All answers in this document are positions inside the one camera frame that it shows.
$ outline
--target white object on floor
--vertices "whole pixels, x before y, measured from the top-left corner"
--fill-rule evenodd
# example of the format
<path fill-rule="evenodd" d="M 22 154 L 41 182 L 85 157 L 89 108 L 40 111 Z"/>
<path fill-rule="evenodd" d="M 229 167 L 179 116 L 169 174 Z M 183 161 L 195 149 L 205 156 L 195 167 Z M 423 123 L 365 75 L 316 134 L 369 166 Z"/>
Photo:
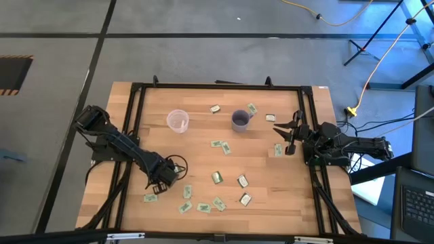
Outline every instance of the white object on floor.
<path fill-rule="evenodd" d="M 360 155 L 358 154 L 353 155 L 353 157 L 351 158 L 351 167 L 356 163 L 359 157 Z M 357 163 L 354 170 L 359 169 L 359 164 L 360 161 Z M 374 163 L 362 157 L 360 169 L 364 169 L 370 166 L 374 166 Z M 370 180 L 368 182 L 351 186 L 351 190 L 353 191 L 354 195 L 360 197 L 361 199 L 367 201 L 368 203 L 371 203 L 372 205 L 377 206 L 383 183 L 384 183 L 384 176 L 380 178 L 376 178 L 375 180 Z"/>

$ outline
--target clear plastic cup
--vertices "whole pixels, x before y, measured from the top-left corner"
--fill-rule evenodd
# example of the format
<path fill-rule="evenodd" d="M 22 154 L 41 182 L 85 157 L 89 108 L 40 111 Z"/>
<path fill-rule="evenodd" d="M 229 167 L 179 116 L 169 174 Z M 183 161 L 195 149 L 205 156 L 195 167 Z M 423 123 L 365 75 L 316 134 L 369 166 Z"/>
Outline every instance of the clear plastic cup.
<path fill-rule="evenodd" d="M 176 133 L 184 133 L 189 128 L 189 114 L 184 110 L 176 109 L 167 116 L 167 125 Z"/>

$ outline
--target gray floor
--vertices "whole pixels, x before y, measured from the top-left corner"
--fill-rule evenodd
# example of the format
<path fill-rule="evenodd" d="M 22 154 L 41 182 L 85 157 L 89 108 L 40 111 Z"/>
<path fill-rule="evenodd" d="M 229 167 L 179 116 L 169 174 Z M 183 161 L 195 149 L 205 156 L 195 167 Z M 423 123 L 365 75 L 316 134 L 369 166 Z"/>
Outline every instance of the gray floor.
<path fill-rule="evenodd" d="M 417 0 L 406 3 L 412 11 L 420 7 Z M 330 22 L 342 22 L 363 4 L 327 0 L 309 5 L 321 10 Z M 304 10 L 278 0 L 127 0 L 118 1 L 108 31 L 373 33 L 394 5 L 375 3 L 354 22 L 332 28 Z M 97 33 L 108 6 L 109 1 L 103 0 L 2 1 L 0 32 Z M 405 19 L 399 9 L 381 33 L 400 32 Z M 420 29 L 429 37 L 432 24 L 422 14 L 420 23 Z M 21 92 L 15 97 L 0 96 L 0 148 L 29 157 L 26 163 L 0 161 L 0 235 L 32 231 L 95 44 L 95 39 L 0 39 L 0 54 L 35 55 Z M 381 56 L 390 44 L 391 40 L 373 41 L 368 50 Z M 346 40 L 107 39 L 86 103 L 105 106 L 113 81 L 149 82 L 157 75 L 161 82 L 170 83 L 211 83 L 222 79 L 261 84 L 269 75 L 275 84 L 329 86 L 336 118 L 342 120 L 343 108 L 357 103 L 363 84 L 376 65 L 370 57 L 360 56 L 344 67 L 342 63 L 355 51 Z M 401 83 L 427 64 L 417 42 L 400 41 L 372 81 Z M 411 113 L 413 107 L 413 92 L 367 91 L 357 111 L 359 115 L 351 122 L 362 125 L 366 121 L 394 119 Z M 378 136 L 394 126 L 361 136 Z M 387 136 L 395 155 L 410 151 L 411 138 L 411 126 Z M 74 228 L 90 155 L 84 141 L 76 137 L 49 231 Z M 363 226 L 370 235 L 370 229 Z"/>

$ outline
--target wooden table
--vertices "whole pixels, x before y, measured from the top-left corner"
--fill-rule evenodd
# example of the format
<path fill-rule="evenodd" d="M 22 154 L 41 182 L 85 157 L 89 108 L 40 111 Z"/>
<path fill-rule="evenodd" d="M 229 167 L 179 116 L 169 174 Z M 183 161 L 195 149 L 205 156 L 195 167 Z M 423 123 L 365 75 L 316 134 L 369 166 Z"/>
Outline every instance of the wooden table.
<path fill-rule="evenodd" d="M 131 83 L 115 82 L 108 99 L 107 112 L 118 129 L 122 128 Z M 313 87 L 319 123 L 335 122 L 327 87 Z M 136 94 L 134 107 L 137 106 Z M 248 110 L 254 103 L 258 113 L 248 131 L 238 134 L 231 129 L 231 114 L 237 109 Z M 212 114 L 211 105 L 221 111 Z M 166 124 L 167 114 L 174 109 L 185 110 L 190 116 L 184 134 L 174 133 Z M 274 157 L 274 144 L 287 145 L 275 133 L 273 123 L 265 114 L 275 114 L 278 123 L 292 120 L 299 109 L 294 91 L 230 90 L 230 89 L 146 89 L 140 121 L 140 147 L 158 152 L 163 157 L 178 154 L 189 162 L 187 177 L 159 195 L 158 202 L 144 203 L 146 175 L 133 166 L 127 192 L 122 229 L 160 232 L 210 232 L 270 235 L 318 235 L 317 219 L 309 169 L 304 164 L 302 147 L 296 154 Z M 229 143 L 232 153 L 224 155 L 221 148 L 212 148 L 211 140 Z M 113 162 L 102 163 L 89 176 L 77 227 L 86 224 L 105 201 L 113 172 Z M 211 174 L 219 171 L 223 183 L 214 184 Z M 250 185 L 241 188 L 237 177 L 245 174 Z M 360 231 L 353 193 L 348 175 L 339 167 L 329 166 L 328 175 L 334 203 L 351 226 Z M 183 187 L 193 185 L 193 208 L 184 214 L 178 207 L 185 203 Z M 244 192 L 253 199 L 244 207 L 239 199 Z M 220 197 L 227 208 L 219 212 L 214 206 L 210 214 L 196 210 L 199 202 L 212 203 Z M 117 204 L 114 204 L 110 226 L 113 226 Z M 326 230 L 330 231 L 327 208 L 322 203 Z"/>

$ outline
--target dollar bill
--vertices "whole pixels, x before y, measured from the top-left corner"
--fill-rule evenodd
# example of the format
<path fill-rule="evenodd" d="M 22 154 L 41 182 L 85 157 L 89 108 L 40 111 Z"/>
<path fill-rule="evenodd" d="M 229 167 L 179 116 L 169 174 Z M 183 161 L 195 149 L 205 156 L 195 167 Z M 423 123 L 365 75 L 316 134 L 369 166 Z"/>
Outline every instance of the dollar bill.
<path fill-rule="evenodd" d="M 231 148 L 229 147 L 229 144 L 227 142 L 222 142 L 222 148 L 225 155 L 231 153 Z"/>
<path fill-rule="evenodd" d="M 220 106 L 219 105 L 214 105 L 210 108 L 211 113 L 217 113 L 218 111 L 220 111 Z"/>
<path fill-rule="evenodd" d="M 274 157 L 282 157 L 282 145 L 274 144 Z"/>
<path fill-rule="evenodd" d="M 276 121 L 276 115 L 266 114 L 265 120 L 275 122 Z"/>
<path fill-rule="evenodd" d="M 212 178 L 212 180 L 214 181 L 215 184 L 218 184 L 218 183 L 220 183 L 220 182 L 223 181 L 223 178 L 220 175 L 219 171 L 212 173 L 211 178 Z"/>
<path fill-rule="evenodd" d="M 179 207 L 180 214 L 185 213 L 186 211 L 190 210 L 190 208 L 193 206 L 190 201 L 187 201 L 184 203 L 181 207 Z"/>
<path fill-rule="evenodd" d="M 256 114 L 258 112 L 258 110 L 256 109 L 256 107 L 252 103 L 247 104 L 247 107 L 249 108 L 249 110 L 250 110 L 250 112 L 252 114 Z"/>
<path fill-rule="evenodd" d="M 244 188 L 244 187 L 246 187 L 246 186 L 249 185 L 249 182 L 248 182 L 247 179 L 245 178 L 245 175 L 240 175 L 240 176 L 237 178 L 237 181 L 238 181 L 238 184 L 239 184 L 242 188 Z"/>
<path fill-rule="evenodd" d="M 222 146 L 223 141 L 211 141 L 211 147 L 219 147 Z"/>
<path fill-rule="evenodd" d="M 143 201 L 144 201 L 145 203 L 150 203 L 150 202 L 153 202 L 153 201 L 158 201 L 158 196 L 157 196 L 157 195 L 154 195 L 154 194 L 146 194 L 146 195 L 143 197 Z"/>
<path fill-rule="evenodd" d="M 244 205 L 244 207 L 247 207 L 251 200 L 252 196 L 250 196 L 248 193 L 244 193 L 243 196 L 240 198 L 239 202 Z"/>
<path fill-rule="evenodd" d="M 211 205 L 206 203 L 199 203 L 197 205 L 197 211 L 201 211 L 203 213 L 211 213 Z"/>
<path fill-rule="evenodd" d="M 183 194 L 183 196 L 184 196 L 185 199 L 190 199 L 191 198 L 191 190 L 192 190 L 191 185 L 185 185 L 184 186 L 184 194 Z"/>
<path fill-rule="evenodd" d="M 223 203 L 222 199 L 216 197 L 212 204 L 217 207 L 218 211 L 223 211 L 226 208 L 226 205 Z"/>

